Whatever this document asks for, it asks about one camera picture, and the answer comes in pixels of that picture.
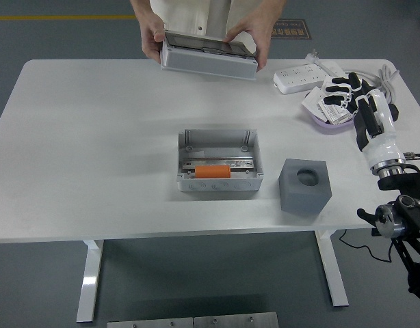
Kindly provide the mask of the person's right hand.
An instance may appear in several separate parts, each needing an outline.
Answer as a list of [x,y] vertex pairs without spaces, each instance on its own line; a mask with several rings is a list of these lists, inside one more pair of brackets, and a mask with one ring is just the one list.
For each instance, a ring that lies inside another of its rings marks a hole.
[[164,22],[152,11],[141,14],[138,20],[142,51],[147,58],[160,64],[163,41],[166,37]]

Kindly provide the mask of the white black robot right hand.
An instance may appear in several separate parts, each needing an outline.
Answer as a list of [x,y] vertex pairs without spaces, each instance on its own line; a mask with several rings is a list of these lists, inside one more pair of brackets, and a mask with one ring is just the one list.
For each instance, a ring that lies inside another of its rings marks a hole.
[[347,78],[331,78],[325,92],[325,105],[338,105],[353,114],[356,143],[372,174],[379,176],[383,169],[405,164],[396,144],[398,112],[391,109],[382,91],[351,72]]

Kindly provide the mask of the person's left hand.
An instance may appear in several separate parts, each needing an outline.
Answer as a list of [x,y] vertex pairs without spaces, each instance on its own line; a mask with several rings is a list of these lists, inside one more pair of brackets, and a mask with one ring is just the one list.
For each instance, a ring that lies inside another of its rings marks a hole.
[[241,32],[248,33],[256,44],[255,59],[258,72],[266,66],[272,30],[277,19],[278,17],[273,15],[273,12],[259,6],[228,30],[223,42],[231,42]]

